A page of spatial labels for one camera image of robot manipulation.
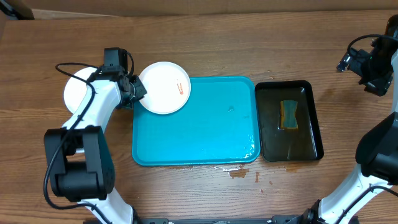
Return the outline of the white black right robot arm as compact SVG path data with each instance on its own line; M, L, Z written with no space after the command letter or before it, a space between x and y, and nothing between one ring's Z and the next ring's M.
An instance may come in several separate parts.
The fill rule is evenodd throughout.
M377 96L397 86L397 16L389 18L384 34L371 36L372 51L352 46L337 65L337 70L351 70L360 76L359 84ZM393 93L390 115L360 140L356 165L347 178L327 197L317 200L302 215L288 223L357 223L356 213L379 193L397 192L397 93Z

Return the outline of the white plate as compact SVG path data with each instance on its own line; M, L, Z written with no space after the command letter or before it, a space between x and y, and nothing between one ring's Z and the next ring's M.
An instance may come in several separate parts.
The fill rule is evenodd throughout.
M139 78L147 91L139 102L152 113L174 113L189 99L190 77L176 63L153 63L141 72Z
M74 76L87 80L87 78L95 71L95 68L86 67L74 73ZM76 78L70 78L67 81L63 92L63 100L69 112L73 114L78 109L86 95L86 92L86 83Z

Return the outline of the green yellow sponge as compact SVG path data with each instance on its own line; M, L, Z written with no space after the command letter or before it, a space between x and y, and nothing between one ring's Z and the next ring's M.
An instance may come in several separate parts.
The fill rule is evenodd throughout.
M297 129L296 119L298 102L295 100L283 100L280 102L280 129Z

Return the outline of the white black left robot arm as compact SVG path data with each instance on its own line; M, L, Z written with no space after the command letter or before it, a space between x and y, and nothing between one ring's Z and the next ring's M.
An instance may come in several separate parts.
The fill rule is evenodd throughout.
M100 223L140 223L115 188L115 169L104 131L116 109L132 108L145 94L139 79L120 65L70 75L63 99L73 114L44 136L47 170L43 195L54 209L85 207Z

